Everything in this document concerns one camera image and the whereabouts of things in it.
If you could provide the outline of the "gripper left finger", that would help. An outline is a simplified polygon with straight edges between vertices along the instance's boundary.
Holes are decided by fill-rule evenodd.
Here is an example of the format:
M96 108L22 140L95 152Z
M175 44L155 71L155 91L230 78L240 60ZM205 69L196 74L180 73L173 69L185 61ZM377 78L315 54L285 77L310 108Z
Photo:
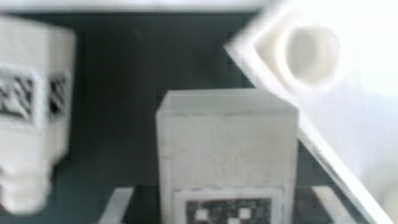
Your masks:
M134 187L118 187L114 189L98 224L125 224L123 219L134 193Z

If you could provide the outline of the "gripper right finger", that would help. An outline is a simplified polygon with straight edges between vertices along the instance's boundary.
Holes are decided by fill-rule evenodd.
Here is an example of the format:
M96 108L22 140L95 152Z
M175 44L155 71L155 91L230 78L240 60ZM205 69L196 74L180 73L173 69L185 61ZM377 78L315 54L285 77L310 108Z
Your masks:
M349 213L333 188L329 186L313 186L311 190L317 195L322 207L327 211L329 217L333 219L331 224L359 224L354 219L354 216Z

